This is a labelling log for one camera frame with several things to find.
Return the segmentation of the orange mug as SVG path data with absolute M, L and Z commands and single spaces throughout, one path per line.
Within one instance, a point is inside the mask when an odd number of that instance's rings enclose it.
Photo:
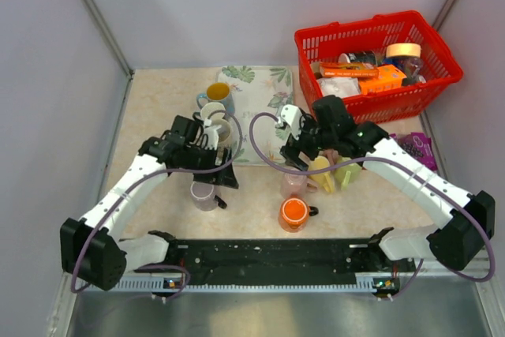
M 299 197 L 289 197 L 280 206 L 278 221 L 285 231 L 296 233 L 305 227 L 310 217 L 318 214 L 319 208 L 308 205 Z

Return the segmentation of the dark green mug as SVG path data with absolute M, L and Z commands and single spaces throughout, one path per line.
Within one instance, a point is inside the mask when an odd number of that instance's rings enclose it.
M 193 117 L 198 120 L 218 120 L 226 117 L 226 108 L 219 102 L 205 104 L 199 111 L 193 113 Z

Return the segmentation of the light blue butterfly mug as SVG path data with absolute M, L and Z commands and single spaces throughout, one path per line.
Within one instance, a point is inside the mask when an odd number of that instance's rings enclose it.
M 226 111 L 234 114 L 235 105 L 231 87 L 223 82 L 211 84 L 205 92 L 196 96 L 196 105 L 202 109 L 204 105 L 211 102 L 221 103 Z

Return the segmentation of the lilac purple mug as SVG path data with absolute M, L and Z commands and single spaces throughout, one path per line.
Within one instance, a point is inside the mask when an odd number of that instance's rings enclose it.
M 193 182 L 190 186 L 190 196 L 194 205 L 204 212 L 216 208 L 226 209 L 227 202 L 222 198 L 220 187 L 202 182 Z

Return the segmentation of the cream floral mug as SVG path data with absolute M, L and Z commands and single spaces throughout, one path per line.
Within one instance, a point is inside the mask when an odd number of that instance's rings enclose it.
M 233 126 L 225 119 L 217 119 L 215 123 L 219 127 L 218 135 L 220 148 L 229 148 L 234 142 L 234 129 Z

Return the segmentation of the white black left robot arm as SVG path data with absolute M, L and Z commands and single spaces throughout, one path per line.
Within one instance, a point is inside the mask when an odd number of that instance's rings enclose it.
M 125 227 L 149 194 L 174 172 L 195 182 L 236 189 L 232 153 L 222 146 L 230 133 L 223 121 L 176 116 L 170 129 L 148 138 L 116 185 L 79 219 L 60 229 L 62 268 L 87 285 L 110 290 L 128 271 L 154 264 L 174 269 L 179 253 L 160 233 L 122 239 Z

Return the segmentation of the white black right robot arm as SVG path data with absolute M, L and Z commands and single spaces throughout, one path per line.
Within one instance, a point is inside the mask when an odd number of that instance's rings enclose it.
M 301 159 L 315 159 L 333 149 L 378 174 L 421 207 L 432 221 L 427 227 L 386 228 L 374 235 L 368 261 L 387 270 L 397 260 L 436 259 L 461 271 L 493 235 L 496 202 L 485 191 L 461 189 L 405 152 L 374 122 L 356 123 L 339 97 L 318 99 L 311 114 L 294 105 L 279 108 L 276 125 L 290 134 L 280 154 L 286 164 L 308 170 Z

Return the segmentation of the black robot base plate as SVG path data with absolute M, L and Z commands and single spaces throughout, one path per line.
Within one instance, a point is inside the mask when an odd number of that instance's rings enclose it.
M 363 238 L 174 239 L 163 264 L 188 269 L 191 285 L 354 284 L 357 273 L 412 272 Z

